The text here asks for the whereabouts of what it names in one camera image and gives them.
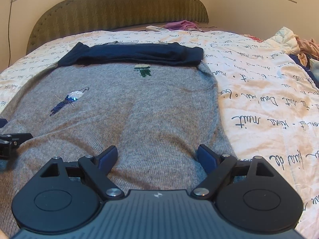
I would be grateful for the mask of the peach crumpled garment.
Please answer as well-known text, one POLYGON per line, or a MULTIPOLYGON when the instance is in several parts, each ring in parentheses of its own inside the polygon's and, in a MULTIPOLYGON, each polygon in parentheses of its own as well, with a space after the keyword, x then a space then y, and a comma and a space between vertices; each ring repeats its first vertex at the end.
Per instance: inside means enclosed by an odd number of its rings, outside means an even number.
POLYGON ((310 40, 300 38, 296 36, 296 40, 299 46, 298 59, 303 66, 307 66, 308 58, 312 58, 318 61, 318 42, 311 38, 310 40))

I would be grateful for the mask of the white quilted garment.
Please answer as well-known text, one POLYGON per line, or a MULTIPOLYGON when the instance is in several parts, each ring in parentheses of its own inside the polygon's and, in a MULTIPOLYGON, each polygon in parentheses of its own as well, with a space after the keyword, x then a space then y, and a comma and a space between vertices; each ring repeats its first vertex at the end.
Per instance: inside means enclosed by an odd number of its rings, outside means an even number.
POLYGON ((300 53, 296 35, 285 26, 277 31, 274 36, 263 41, 263 43, 287 55, 297 55, 300 53))

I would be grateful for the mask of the grey navy knit sweater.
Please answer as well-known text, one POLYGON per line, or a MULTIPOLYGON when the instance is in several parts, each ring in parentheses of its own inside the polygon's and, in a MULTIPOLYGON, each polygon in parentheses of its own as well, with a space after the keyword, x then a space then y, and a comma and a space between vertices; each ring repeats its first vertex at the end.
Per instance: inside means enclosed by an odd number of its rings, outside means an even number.
POLYGON ((16 233, 12 199, 52 157, 75 161, 114 145, 109 179, 125 192, 199 184, 206 175, 199 145, 234 153, 203 58, 202 48, 177 43, 78 43, 30 79, 1 112, 2 133, 32 134, 1 161, 1 230, 16 233))

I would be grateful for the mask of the red floral pillow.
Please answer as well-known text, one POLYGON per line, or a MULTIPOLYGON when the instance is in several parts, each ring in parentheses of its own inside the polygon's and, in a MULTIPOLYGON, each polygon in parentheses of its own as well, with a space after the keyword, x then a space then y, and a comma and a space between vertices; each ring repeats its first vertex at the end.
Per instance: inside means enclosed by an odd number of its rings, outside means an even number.
POLYGON ((263 39, 255 37, 255 36, 252 36, 252 35, 249 35, 249 38, 251 38, 252 40, 255 40, 256 42, 259 42, 259 43, 264 41, 263 39))

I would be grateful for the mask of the white power strip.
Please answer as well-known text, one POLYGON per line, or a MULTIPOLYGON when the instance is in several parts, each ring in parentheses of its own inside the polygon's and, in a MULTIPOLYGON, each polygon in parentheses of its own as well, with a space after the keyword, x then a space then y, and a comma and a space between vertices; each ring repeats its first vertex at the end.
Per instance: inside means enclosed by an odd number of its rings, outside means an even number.
POLYGON ((167 29, 165 29, 163 27, 149 25, 149 26, 146 27, 146 31, 160 32, 160 31, 167 31, 167 29))

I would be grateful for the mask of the purple garment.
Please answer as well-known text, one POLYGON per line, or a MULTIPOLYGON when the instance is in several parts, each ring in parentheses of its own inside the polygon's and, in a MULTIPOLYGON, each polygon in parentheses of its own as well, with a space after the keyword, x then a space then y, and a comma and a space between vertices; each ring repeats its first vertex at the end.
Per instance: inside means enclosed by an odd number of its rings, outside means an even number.
POLYGON ((196 23, 183 20, 179 22, 170 22, 163 26, 164 29, 168 29, 171 31, 176 30, 183 30, 183 31, 200 31, 203 32, 202 29, 200 29, 196 23))

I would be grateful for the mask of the olive green upholstered headboard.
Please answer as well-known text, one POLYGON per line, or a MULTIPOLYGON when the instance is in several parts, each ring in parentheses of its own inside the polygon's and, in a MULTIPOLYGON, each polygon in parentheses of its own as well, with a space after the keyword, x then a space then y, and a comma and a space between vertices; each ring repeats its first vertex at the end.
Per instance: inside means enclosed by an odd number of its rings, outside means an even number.
POLYGON ((200 0, 64 0, 39 18, 26 53, 79 33, 182 20, 207 23, 207 9, 200 0))

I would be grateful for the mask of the white script-print bedspread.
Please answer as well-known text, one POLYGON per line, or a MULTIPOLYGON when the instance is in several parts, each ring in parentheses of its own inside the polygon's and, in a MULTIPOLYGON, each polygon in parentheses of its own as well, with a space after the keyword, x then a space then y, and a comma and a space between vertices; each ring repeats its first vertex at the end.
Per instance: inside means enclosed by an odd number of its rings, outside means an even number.
POLYGON ((280 49, 242 35, 188 31, 94 31, 48 42, 1 73, 1 108, 77 43, 173 43, 204 50, 216 77, 226 135, 240 159, 267 158, 302 197, 297 230, 318 238, 318 89, 280 49))

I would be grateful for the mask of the light blue garment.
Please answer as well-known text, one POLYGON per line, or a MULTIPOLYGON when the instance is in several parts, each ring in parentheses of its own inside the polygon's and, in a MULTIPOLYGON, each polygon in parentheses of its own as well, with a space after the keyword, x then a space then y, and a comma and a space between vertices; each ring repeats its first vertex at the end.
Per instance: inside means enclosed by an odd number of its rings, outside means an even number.
POLYGON ((309 59, 310 70, 315 77, 316 81, 319 81, 319 61, 316 59, 309 59))

